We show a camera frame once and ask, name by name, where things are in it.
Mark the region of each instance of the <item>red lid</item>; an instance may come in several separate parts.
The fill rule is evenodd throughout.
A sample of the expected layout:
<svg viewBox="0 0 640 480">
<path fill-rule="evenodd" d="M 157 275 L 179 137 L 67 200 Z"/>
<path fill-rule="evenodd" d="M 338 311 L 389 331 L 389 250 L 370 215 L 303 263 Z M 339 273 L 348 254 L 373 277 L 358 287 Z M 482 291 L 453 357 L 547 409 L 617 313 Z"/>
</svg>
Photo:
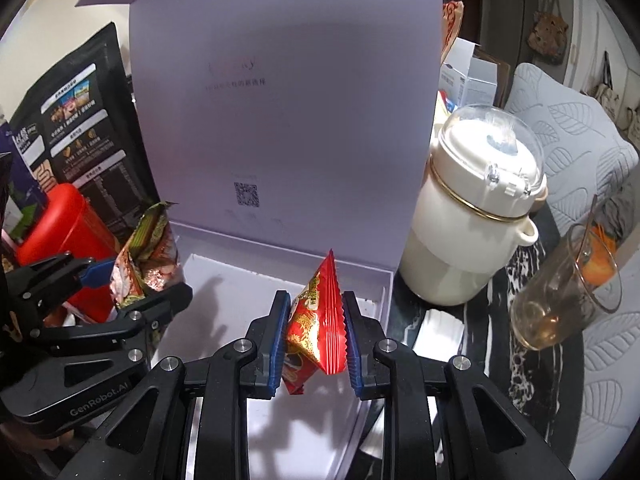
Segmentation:
<svg viewBox="0 0 640 480">
<path fill-rule="evenodd" d="M 47 196 L 49 205 L 44 215 L 18 247 L 16 256 L 21 265 L 64 252 L 66 238 L 86 208 L 84 197 L 72 184 L 59 184 Z"/>
</svg>

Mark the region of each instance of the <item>red snack packet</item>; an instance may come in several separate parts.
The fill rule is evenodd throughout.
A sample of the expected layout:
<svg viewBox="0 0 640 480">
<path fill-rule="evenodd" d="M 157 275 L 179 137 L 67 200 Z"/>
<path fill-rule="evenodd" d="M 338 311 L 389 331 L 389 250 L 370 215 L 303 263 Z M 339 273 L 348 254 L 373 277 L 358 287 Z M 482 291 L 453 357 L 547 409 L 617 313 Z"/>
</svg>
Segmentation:
<svg viewBox="0 0 640 480">
<path fill-rule="evenodd" d="M 301 394 L 303 384 L 318 368 L 327 375 L 339 374 L 346 361 L 342 297 L 334 252 L 329 251 L 291 306 L 282 377 L 290 394 Z"/>
<path fill-rule="evenodd" d="M 453 42 L 456 41 L 462 25 L 465 6 L 462 2 L 447 2 L 442 6 L 442 53 L 440 64 L 444 63 Z"/>
</svg>

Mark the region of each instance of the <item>snack wrapper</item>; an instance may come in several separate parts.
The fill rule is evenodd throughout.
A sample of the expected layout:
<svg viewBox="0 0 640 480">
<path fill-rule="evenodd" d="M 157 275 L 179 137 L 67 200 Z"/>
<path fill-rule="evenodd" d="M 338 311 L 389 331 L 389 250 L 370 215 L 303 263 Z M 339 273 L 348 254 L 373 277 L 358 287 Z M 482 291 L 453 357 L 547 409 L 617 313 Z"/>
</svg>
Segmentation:
<svg viewBox="0 0 640 480">
<path fill-rule="evenodd" d="M 282 377 L 290 394 L 302 394 L 318 368 L 327 375 L 345 369 L 346 330 L 333 251 L 293 301 L 286 339 Z"/>
<path fill-rule="evenodd" d="M 442 6 L 442 54 L 440 64 L 444 63 L 453 42 L 456 41 L 462 25 L 465 6 L 462 2 L 447 2 Z"/>
<path fill-rule="evenodd" d="M 129 306 L 152 291 L 184 280 L 166 215 L 170 205 L 159 202 L 147 209 L 118 254 L 110 284 L 116 307 Z"/>
</svg>

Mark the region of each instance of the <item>black marble table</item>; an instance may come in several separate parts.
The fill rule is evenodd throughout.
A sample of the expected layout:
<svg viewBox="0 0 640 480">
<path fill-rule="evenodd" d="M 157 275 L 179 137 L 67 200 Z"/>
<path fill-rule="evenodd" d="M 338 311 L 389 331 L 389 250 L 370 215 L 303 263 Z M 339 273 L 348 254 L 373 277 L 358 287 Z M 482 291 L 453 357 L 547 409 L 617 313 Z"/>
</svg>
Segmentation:
<svg viewBox="0 0 640 480">
<path fill-rule="evenodd" d="M 540 352 L 527 351 L 510 329 L 508 306 L 515 294 L 558 245 L 560 235 L 548 205 L 534 216 L 540 238 L 531 247 L 519 247 L 506 267 L 468 303 L 454 307 L 429 304 L 409 290 L 397 274 L 386 334 L 413 346 L 425 312 L 437 308 L 465 323 L 465 354 L 485 367 L 489 377 L 568 465 L 574 453 L 583 387 L 582 334 Z M 382 410 L 373 402 L 361 443 Z M 347 480 L 378 480 L 382 461 L 358 450 Z"/>
</svg>

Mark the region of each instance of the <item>thermos handle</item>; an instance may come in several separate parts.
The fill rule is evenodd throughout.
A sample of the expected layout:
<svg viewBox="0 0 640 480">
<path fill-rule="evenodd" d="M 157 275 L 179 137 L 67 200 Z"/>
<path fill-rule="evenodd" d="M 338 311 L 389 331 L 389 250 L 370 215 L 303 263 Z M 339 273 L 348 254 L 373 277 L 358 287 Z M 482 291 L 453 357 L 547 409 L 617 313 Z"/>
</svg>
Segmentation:
<svg viewBox="0 0 640 480">
<path fill-rule="evenodd" d="M 536 243 L 536 240 L 538 240 L 538 228 L 531 218 L 527 216 L 516 232 L 516 236 L 518 237 L 518 245 L 527 247 Z"/>
</svg>

